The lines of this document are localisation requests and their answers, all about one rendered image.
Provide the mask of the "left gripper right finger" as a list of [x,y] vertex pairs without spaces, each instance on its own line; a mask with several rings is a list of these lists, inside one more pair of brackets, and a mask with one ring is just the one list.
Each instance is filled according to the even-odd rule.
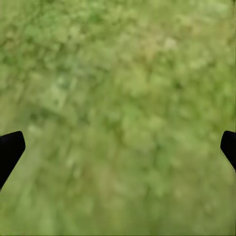
[[236,133],[226,130],[223,134],[220,147],[236,170]]

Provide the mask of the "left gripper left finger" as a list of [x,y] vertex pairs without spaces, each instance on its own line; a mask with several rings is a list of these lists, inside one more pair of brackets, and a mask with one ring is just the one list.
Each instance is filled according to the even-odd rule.
[[21,131],[0,136],[0,190],[26,149]]

